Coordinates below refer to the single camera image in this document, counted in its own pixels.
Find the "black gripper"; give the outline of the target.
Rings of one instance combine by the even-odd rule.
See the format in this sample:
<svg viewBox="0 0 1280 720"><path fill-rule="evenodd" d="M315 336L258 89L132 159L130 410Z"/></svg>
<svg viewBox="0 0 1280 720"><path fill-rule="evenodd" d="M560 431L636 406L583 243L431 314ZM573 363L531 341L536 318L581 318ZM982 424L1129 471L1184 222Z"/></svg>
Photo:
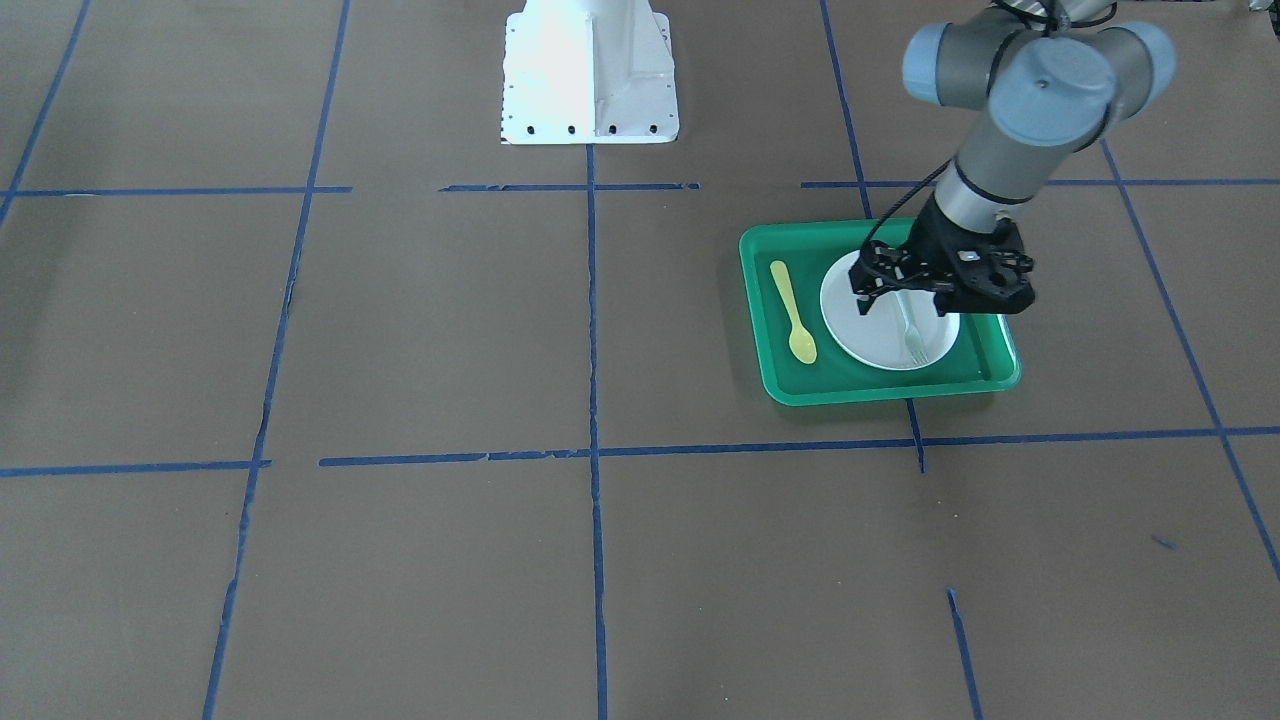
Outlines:
<svg viewBox="0 0 1280 720"><path fill-rule="evenodd" d="M886 292L884 282L913 290L928 287L938 291L946 288L942 259L940 258L942 254L941 236L946 224L959 225L977 233L989 233L995 229L995 224L987 227L984 232L957 224L934 197L929 197L913 222L905 243L887 249L877 245L876 266L867 263L851 265L849 279L860 316L868 315L876 300Z"/></svg>

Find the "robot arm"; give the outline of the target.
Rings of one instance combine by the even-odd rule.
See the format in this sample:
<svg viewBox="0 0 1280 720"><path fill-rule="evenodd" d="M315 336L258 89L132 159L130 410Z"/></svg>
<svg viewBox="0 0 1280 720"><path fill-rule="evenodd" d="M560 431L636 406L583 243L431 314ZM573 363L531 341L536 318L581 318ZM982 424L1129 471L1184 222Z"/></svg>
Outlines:
<svg viewBox="0 0 1280 720"><path fill-rule="evenodd" d="M902 59L915 99L977 111L957 151L925 181L908 238L872 228L849 270L858 311L886 295L929 293L937 314L1010 315L1036 301L1018 218L1073 154L1140 114L1170 86L1178 55L1146 22L1106 26L1102 1L992 1L969 22L919 29Z"/></svg>

